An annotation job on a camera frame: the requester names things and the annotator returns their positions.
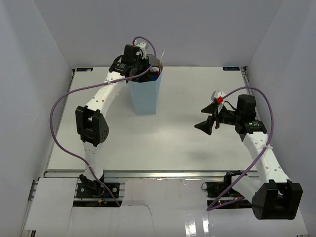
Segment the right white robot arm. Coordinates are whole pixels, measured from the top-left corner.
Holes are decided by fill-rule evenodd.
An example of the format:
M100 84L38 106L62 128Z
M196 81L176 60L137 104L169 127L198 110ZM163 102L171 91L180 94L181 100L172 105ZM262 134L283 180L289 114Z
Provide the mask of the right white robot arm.
M216 90L212 103L202 109L209 116L195 128L210 135L221 124L232 125L255 162L260 183L252 181L241 171L229 171L224 177L220 197L238 193L251 203L258 220L293 220L303 194L299 183L292 182L282 170L270 145L264 124L256 118L256 99L252 95L238 96L236 108L225 107L225 94Z

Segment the blue snack bag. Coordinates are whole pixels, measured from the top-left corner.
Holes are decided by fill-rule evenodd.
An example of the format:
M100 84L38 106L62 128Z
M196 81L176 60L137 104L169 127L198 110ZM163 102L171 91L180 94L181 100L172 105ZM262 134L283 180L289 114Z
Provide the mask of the blue snack bag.
M148 77L145 79L145 81L156 81L159 77L159 72L150 72L148 74Z

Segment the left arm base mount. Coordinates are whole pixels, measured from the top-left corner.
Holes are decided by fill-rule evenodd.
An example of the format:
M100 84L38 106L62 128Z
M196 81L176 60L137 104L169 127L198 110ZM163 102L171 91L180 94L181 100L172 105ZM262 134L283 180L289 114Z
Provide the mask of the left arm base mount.
M83 174L79 176L75 207L118 207L110 192L96 180L90 180Z

